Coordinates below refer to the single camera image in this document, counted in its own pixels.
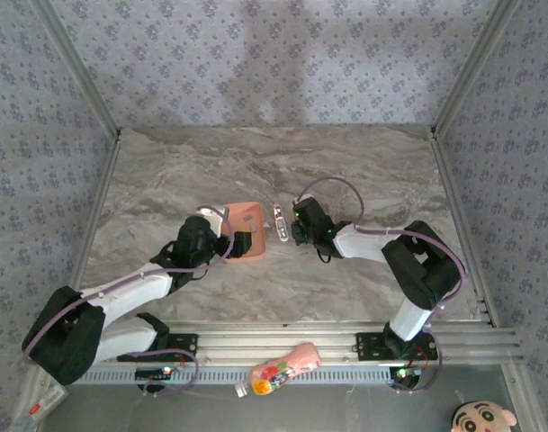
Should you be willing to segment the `pink plastic tray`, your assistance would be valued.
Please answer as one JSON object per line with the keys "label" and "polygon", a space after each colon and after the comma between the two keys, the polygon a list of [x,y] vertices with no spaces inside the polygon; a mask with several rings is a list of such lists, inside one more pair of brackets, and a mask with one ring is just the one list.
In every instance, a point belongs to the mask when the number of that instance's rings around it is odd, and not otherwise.
{"label": "pink plastic tray", "polygon": [[[229,258],[229,264],[251,262],[261,260],[265,255],[265,228],[264,212],[259,202],[235,202],[227,203],[229,207],[229,223],[235,232],[249,232],[252,237],[252,246],[245,255],[239,258]],[[251,214],[251,220],[244,217]],[[255,224],[257,232],[252,232],[250,225]]]}

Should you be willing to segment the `small circuit board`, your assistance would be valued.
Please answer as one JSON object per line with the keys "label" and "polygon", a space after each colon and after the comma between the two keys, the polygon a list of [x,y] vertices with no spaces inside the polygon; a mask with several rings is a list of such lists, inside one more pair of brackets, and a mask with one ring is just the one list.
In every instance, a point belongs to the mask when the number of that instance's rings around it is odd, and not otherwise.
{"label": "small circuit board", "polygon": [[397,366],[391,367],[391,378],[394,381],[403,381],[413,377],[419,377],[422,374],[422,370],[416,367]]}
{"label": "small circuit board", "polygon": [[138,368],[135,371],[134,379],[136,381],[166,381],[172,377],[173,369],[169,366],[157,368]]}

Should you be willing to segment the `pink printed plastic bottle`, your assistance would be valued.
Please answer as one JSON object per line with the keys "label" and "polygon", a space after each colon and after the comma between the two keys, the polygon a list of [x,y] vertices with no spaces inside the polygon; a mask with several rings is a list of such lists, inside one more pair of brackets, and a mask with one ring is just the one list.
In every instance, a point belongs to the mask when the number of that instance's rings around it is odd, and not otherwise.
{"label": "pink printed plastic bottle", "polygon": [[311,342],[302,343],[287,355],[254,366],[246,380],[235,386],[235,391],[239,398],[266,396],[320,365],[321,357],[316,346]]}

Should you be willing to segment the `clear packet with red label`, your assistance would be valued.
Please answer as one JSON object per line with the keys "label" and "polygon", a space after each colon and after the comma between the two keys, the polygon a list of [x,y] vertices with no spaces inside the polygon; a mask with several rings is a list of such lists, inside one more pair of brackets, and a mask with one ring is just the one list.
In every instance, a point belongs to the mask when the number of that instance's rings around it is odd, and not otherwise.
{"label": "clear packet with red label", "polygon": [[60,384],[50,387],[40,399],[34,403],[29,415],[34,424],[40,423],[68,396],[68,391]]}

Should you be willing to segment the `cartoon face plush doll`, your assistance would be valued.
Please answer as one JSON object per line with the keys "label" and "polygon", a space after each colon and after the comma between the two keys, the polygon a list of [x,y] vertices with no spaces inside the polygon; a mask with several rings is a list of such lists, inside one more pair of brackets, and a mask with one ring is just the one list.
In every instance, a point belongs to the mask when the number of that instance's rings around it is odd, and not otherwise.
{"label": "cartoon face plush doll", "polygon": [[450,432],[511,432],[516,425],[512,411],[490,400],[476,400],[454,410]]}

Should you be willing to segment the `aluminium table side rail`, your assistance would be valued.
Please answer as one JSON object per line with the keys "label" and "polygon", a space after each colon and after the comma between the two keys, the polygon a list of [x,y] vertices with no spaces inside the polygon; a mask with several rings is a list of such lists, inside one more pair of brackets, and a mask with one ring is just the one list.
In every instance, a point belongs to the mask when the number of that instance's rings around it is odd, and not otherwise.
{"label": "aluminium table side rail", "polygon": [[97,230],[99,217],[102,214],[103,204],[108,193],[119,151],[120,136],[117,136],[112,144],[110,152],[108,153],[105,168],[102,172],[102,176],[96,190],[96,195],[94,197],[94,203],[89,214],[89,220],[85,227],[84,236],[82,237],[81,248],[76,256],[72,274],[68,280],[68,285],[74,290],[77,290],[80,287],[84,276],[87,261],[94,242],[94,235]]}
{"label": "aluminium table side rail", "polygon": [[489,324],[494,328],[498,328],[500,326],[499,317],[491,298],[489,285],[482,270],[481,259],[459,196],[457,184],[452,175],[452,170],[450,169],[448,157],[436,134],[431,131],[430,136],[430,142],[439,168],[441,180],[450,203],[454,226],[460,240],[464,263],[468,271],[469,285],[475,293],[481,297],[482,303],[485,304],[485,314],[488,316]]}

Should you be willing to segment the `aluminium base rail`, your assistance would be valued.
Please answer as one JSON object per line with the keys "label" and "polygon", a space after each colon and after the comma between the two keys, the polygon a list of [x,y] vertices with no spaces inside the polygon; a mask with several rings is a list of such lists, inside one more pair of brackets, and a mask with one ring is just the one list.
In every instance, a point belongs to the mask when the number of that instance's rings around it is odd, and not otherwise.
{"label": "aluminium base rail", "polygon": [[[355,335],[380,332],[370,321],[171,322],[173,333],[198,336],[197,358],[208,366],[250,366],[285,355],[303,342],[318,348],[323,365],[352,365]],[[482,321],[438,321],[430,329],[437,336],[446,365],[500,365],[524,360],[516,332]]]}

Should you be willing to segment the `aluminium frame post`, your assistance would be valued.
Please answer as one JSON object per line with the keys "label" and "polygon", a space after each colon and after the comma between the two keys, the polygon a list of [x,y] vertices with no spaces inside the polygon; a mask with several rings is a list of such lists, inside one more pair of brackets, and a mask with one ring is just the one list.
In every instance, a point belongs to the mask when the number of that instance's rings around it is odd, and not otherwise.
{"label": "aluminium frame post", "polygon": [[78,54],[74,42],[71,40],[66,26],[60,20],[50,0],[28,0],[31,8],[37,14],[41,25],[54,44],[59,55],[75,79],[80,91],[92,108],[97,120],[102,124],[107,133],[115,140],[119,136],[117,126],[105,100],[100,94],[92,79],[89,69]]}
{"label": "aluminium frame post", "polygon": [[432,124],[431,131],[435,138],[440,139],[446,133],[521,3],[522,0],[495,1]]}

